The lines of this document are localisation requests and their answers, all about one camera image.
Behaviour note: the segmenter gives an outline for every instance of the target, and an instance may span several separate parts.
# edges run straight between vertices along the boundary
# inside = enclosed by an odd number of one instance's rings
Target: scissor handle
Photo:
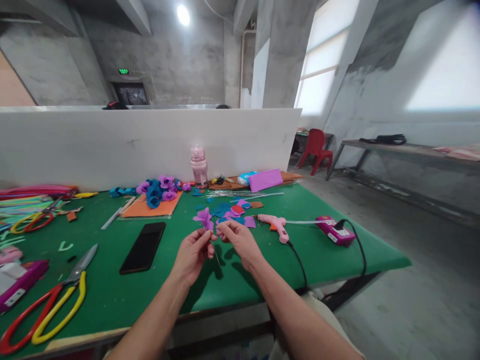
[[[48,219],[46,219],[46,221],[38,224],[41,220],[43,220],[44,218],[48,217]],[[41,229],[43,228],[45,225],[47,224],[50,224],[52,222],[52,220],[54,219],[54,215],[51,213],[51,212],[39,212],[37,214],[37,216],[35,216],[33,218],[33,220],[31,221],[31,223],[29,223],[24,231],[27,232],[27,233],[31,233],[35,230],[38,230],[38,229]]]
[[[23,227],[22,229],[17,229],[22,223],[26,222],[27,220],[29,219],[32,219],[32,221],[35,219],[35,217],[39,217],[41,215],[40,212],[36,212],[36,213],[33,213],[33,214],[30,214],[26,217],[24,217],[22,220],[16,222],[15,224],[13,224],[10,228],[10,232],[12,234],[23,234],[26,230],[26,226]]]
[[[55,314],[60,310],[60,308],[65,304],[65,302],[68,300],[70,295],[75,291],[76,286],[71,286],[68,288],[66,291],[65,295],[60,299],[59,302],[56,303],[56,305],[53,307],[53,309],[48,313],[48,315],[43,319],[43,321],[40,323],[40,325],[37,327],[35,332],[33,333],[33,336],[31,337],[31,343],[33,345],[38,345],[41,343],[44,343],[51,338],[53,338],[55,335],[59,333],[60,330],[62,330],[65,325],[74,317],[74,315],[77,313],[77,311],[80,309],[80,306],[84,302],[85,299],[85,293],[87,292],[87,286],[85,283],[85,276],[86,272],[82,271],[80,275],[80,295],[78,295],[78,299],[76,300],[75,305],[73,308],[70,310],[68,315],[49,333],[46,333],[45,335],[42,335],[43,331],[47,327],[47,325],[50,323],[50,321],[54,318]]]
[[[52,306],[54,305],[55,301],[57,300],[57,296],[59,295],[60,291],[62,290],[62,283],[59,283],[57,286],[55,286],[53,289],[51,289],[49,292],[47,292],[45,295],[43,295],[41,298],[39,298],[37,301],[35,301],[32,305],[30,305],[24,312],[20,314],[19,317],[15,319],[14,322],[11,323],[11,325],[8,327],[8,329],[5,331],[5,334],[0,340],[0,354],[2,355],[8,355],[17,352],[21,348],[27,344],[30,339],[32,338],[35,330],[39,327],[40,323],[45,319],[47,314],[50,312]],[[10,338],[14,334],[15,330],[19,326],[19,324],[23,321],[23,319],[33,311],[38,305],[40,305],[45,299],[50,297],[48,302],[46,303],[45,307],[43,308],[40,316],[36,320],[35,324],[32,326],[28,334],[20,340],[18,343],[15,345],[10,345]]]

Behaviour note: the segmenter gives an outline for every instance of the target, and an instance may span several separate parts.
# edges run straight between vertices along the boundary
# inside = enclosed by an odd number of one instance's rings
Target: smartphone
[[[155,222],[143,227],[120,268],[120,275],[139,273],[150,269],[165,226],[164,222]]]

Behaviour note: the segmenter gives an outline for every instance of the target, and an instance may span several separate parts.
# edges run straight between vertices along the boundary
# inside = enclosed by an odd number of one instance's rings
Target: power cord
[[[230,24],[234,24],[233,22],[231,22],[230,20],[228,20],[226,17],[223,17],[222,15],[220,15],[218,12],[216,12],[214,9],[212,9],[212,7],[210,6],[210,4],[207,2],[207,0],[203,0],[205,2],[205,4],[210,8],[210,10],[215,14],[217,15],[219,18],[222,18],[223,20],[225,20],[226,22],[229,22]]]
[[[297,251],[295,250],[294,245],[290,242],[290,240],[287,242],[287,244],[291,247],[291,249],[293,250],[293,252],[296,255],[296,258],[298,259],[298,262],[300,263],[301,272],[303,273],[303,280],[305,281],[305,289],[306,289],[306,288],[308,288],[307,275],[305,274],[305,269],[304,269],[304,265],[302,264],[302,260],[300,260],[300,256],[297,253]]]
[[[363,270],[361,272],[360,277],[357,279],[355,285],[353,285],[350,290],[337,290],[337,291],[331,292],[331,293],[325,295],[322,300],[325,300],[325,299],[331,297],[332,295],[351,292],[353,289],[355,289],[362,282],[362,279],[365,276],[365,273],[367,272],[367,258],[365,257],[364,248],[362,246],[362,243],[360,242],[359,236],[357,235],[357,231],[355,230],[355,226],[349,220],[342,219],[333,228],[335,230],[342,230],[344,228],[345,222],[350,224],[351,228],[353,229],[353,233],[355,234],[356,240],[358,241],[358,245],[360,246],[361,257],[363,258]]]

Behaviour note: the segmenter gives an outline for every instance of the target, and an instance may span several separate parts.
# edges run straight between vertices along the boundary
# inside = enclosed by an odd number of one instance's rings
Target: hand
[[[233,220],[222,222],[216,227],[222,234],[224,243],[230,242],[241,258],[241,264],[249,273],[252,266],[264,259],[249,228]]]
[[[217,240],[212,230],[198,229],[180,244],[170,276],[185,280],[192,286],[202,270],[205,259],[213,259],[215,249],[210,242]]]

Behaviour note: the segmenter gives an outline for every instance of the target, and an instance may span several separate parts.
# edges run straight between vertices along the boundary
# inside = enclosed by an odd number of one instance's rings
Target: black cable
[[[300,256],[297,253],[297,251],[295,250],[294,245],[290,242],[290,240],[287,242],[287,244],[290,245],[291,249],[293,250],[293,252],[296,255],[296,258],[298,259],[298,262],[300,263],[301,272],[303,273],[303,280],[305,281],[305,289],[306,289],[306,288],[308,288],[307,275],[305,274],[305,269],[304,269],[304,265],[302,264],[302,260],[300,260]]]
[[[360,242],[359,236],[357,235],[357,231],[355,230],[355,226],[347,219],[342,219],[338,223],[340,223],[340,222],[342,222],[342,224],[344,222],[349,223],[351,228],[353,229],[353,233],[355,234],[356,240],[358,241],[358,245],[360,246],[361,257],[363,258],[363,270],[361,272],[360,277],[357,279],[355,285],[353,285],[351,287],[351,289],[349,289],[349,290],[337,290],[337,291],[331,292],[331,293],[325,295],[322,300],[325,300],[326,298],[329,298],[332,295],[351,292],[353,289],[355,289],[362,282],[362,279],[365,276],[365,273],[367,272],[367,258],[365,257],[364,248],[362,246],[362,243]]]

